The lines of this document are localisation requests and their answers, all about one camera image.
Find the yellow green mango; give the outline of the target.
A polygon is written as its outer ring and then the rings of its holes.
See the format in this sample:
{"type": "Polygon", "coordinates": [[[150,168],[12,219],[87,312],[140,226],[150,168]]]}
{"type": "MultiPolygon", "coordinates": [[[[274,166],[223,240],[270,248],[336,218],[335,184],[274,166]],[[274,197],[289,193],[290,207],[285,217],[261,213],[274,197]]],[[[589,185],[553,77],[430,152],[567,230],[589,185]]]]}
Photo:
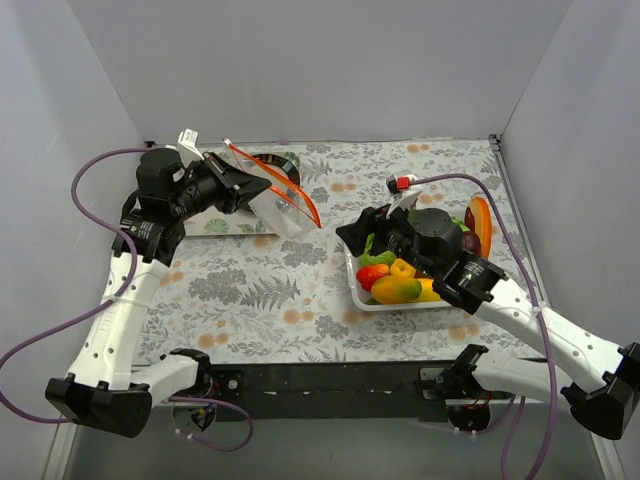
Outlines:
{"type": "Polygon", "coordinates": [[[387,275],[371,287],[372,298],[379,304],[411,303],[422,293],[421,283],[414,278],[387,275]]]}

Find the clear zip bag orange zipper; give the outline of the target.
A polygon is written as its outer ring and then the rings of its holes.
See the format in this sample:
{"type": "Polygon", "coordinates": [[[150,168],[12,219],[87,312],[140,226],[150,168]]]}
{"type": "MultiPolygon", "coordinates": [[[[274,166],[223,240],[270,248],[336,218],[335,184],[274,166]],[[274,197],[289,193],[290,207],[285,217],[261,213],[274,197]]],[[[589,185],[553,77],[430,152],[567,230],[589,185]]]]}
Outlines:
{"type": "Polygon", "coordinates": [[[240,170],[271,183],[268,190],[249,202],[249,208],[273,233],[295,239],[322,228],[318,209],[301,185],[296,186],[279,170],[263,164],[229,139],[223,144],[240,170]]]}

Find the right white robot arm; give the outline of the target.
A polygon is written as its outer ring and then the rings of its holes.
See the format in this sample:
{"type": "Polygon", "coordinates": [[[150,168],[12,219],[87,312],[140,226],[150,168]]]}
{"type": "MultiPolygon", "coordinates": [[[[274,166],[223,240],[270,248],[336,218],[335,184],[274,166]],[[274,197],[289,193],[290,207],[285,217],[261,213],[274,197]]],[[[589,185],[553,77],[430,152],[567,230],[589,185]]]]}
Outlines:
{"type": "Polygon", "coordinates": [[[441,299],[499,326],[541,354],[541,359],[507,359],[471,344],[438,376],[431,389],[475,397],[509,392],[570,411],[590,432],[622,437],[639,404],[639,345],[619,346],[573,324],[537,302],[506,272],[464,246],[450,215],[427,209],[369,207],[336,233],[360,256],[391,251],[433,281],[441,299]]]}

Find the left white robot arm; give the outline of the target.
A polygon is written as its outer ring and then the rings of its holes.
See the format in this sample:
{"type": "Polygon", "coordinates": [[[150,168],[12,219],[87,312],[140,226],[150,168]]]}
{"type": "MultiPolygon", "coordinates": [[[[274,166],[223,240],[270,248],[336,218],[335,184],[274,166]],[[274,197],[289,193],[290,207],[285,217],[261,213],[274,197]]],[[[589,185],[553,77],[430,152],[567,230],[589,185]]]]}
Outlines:
{"type": "Polygon", "coordinates": [[[174,148],[142,153],[136,182],[112,244],[105,305],[93,315],[66,376],[45,390],[66,419],[128,438],[144,429],[159,403],[175,394],[200,400],[215,386],[208,354],[194,349],[175,349],[150,367],[132,369],[137,338],[185,237],[185,221],[209,208],[231,214],[271,185],[215,154],[185,165],[174,148]]]}

